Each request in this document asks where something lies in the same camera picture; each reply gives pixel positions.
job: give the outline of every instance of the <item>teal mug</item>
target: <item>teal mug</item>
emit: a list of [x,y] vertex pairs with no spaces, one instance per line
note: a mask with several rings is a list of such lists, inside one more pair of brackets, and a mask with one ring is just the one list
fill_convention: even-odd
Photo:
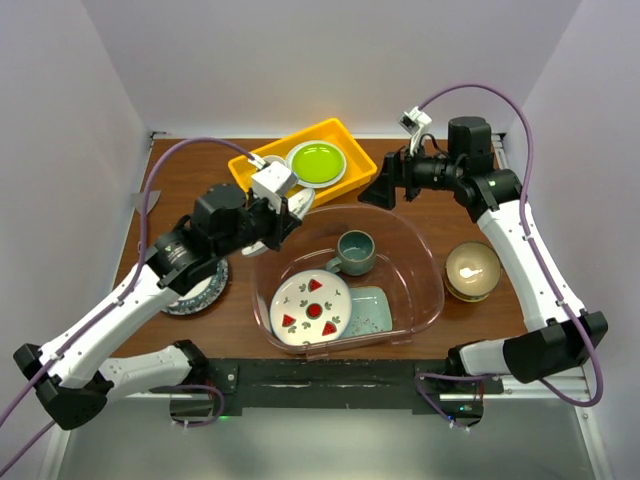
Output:
[[336,257],[329,260],[326,270],[347,275],[364,275],[376,263],[376,244],[371,235],[361,230],[343,234],[336,246]]

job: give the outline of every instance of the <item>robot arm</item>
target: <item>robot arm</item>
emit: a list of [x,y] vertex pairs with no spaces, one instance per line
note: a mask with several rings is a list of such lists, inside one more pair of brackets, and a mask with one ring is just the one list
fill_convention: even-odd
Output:
[[[583,365],[588,359],[564,305],[556,300],[535,257],[521,220],[521,185],[511,170],[495,170],[491,150],[491,127],[479,117],[459,117],[449,122],[448,155],[427,156],[416,135],[424,133],[430,119],[416,109],[400,123],[413,135],[404,151],[385,156],[378,178],[358,197],[382,208],[395,207],[395,188],[404,187],[405,199],[414,200],[421,188],[448,190],[467,209],[500,257],[523,310],[529,333],[520,337],[479,341],[449,350],[447,373],[452,375],[511,374],[523,383]],[[601,312],[589,313],[562,277],[524,205],[531,234],[564,303],[579,315],[594,346],[607,331]]]
[[[207,359],[188,340],[146,355],[109,357],[162,308],[215,274],[222,258],[240,249],[249,255],[279,250],[302,223],[314,191],[305,189],[286,199],[284,194],[297,182],[295,175],[280,163],[259,163],[258,167],[248,200],[239,187],[227,184],[216,185],[199,197],[193,213],[149,248],[136,284],[124,300],[119,299],[136,267],[69,330],[40,347],[26,344],[14,353],[29,379],[48,360],[56,360],[34,388],[61,428],[77,428],[108,402],[132,393],[180,383],[204,383]],[[58,358],[56,352],[62,344],[110,304],[116,306]]]

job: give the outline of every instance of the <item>rectangular tray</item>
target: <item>rectangular tray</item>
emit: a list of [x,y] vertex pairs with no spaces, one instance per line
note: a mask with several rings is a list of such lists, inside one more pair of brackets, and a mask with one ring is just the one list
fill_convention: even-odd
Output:
[[[366,154],[351,133],[349,133],[349,130],[347,130],[337,118],[324,120],[309,128],[305,128],[304,130],[253,150],[252,153],[260,155],[261,157],[266,155],[279,155],[282,158],[286,158],[289,151],[296,145],[310,140],[324,140],[333,143],[342,150],[347,159],[347,171],[338,183],[330,187],[316,189],[316,198],[313,202],[313,207],[322,205],[350,190],[369,183],[378,170],[373,160],[371,160],[369,155]],[[249,163],[247,157],[241,155],[229,160],[229,170],[231,170],[231,174],[240,188],[245,192],[249,191],[251,175],[255,173],[256,169]],[[289,191],[287,196],[293,195],[300,191],[301,188],[300,186],[295,186]]]

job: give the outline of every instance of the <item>wooden table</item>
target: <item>wooden table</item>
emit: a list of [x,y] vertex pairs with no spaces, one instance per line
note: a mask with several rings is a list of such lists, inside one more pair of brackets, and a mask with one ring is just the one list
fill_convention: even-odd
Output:
[[[147,173],[158,158],[177,140],[157,140],[153,146]],[[242,139],[236,143],[255,149],[270,140]],[[397,150],[406,140],[360,140],[362,147],[379,165],[384,154]],[[160,199],[149,215],[149,239],[170,230],[193,202],[213,184],[232,182],[227,162],[235,156],[228,148],[214,145],[191,145],[176,153],[156,178],[154,189]],[[333,203],[356,202],[360,190],[337,198]],[[449,192],[423,190],[413,203],[398,199],[395,213],[405,216],[422,232],[433,250],[440,268],[447,253],[468,240],[486,239],[471,223],[467,212],[458,206]],[[137,259],[139,216],[134,215],[122,255],[116,282],[120,281]],[[287,357],[273,347],[256,325],[250,298],[252,259],[239,253],[229,257],[231,277],[221,297],[209,309],[184,319],[158,314],[125,342],[116,356],[130,356],[159,350],[179,339],[192,339],[209,357],[279,358]],[[416,334],[411,344],[373,345],[336,352],[332,358],[417,359],[444,358],[455,345],[480,339],[510,337],[525,333],[520,307],[506,275],[490,297],[477,304],[466,304],[447,293],[442,315],[427,330]]]

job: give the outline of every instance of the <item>white wall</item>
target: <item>white wall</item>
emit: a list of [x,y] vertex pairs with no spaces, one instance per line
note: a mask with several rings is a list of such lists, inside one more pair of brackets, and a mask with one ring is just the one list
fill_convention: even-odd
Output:
[[[585,0],[526,101],[535,135],[534,214],[565,277],[610,331],[596,407],[619,479],[640,470],[640,4]],[[519,126],[506,137],[524,170]]]
[[[355,133],[396,119],[451,83],[524,102],[579,0],[83,0],[142,119],[177,135],[278,135],[337,116]],[[488,94],[430,109],[436,132],[480,113]]]
[[[11,355],[77,321],[110,287],[146,130],[83,5],[0,2],[0,409]],[[47,415],[33,395],[0,430],[0,465]],[[35,478],[46,439],[5,478]]]

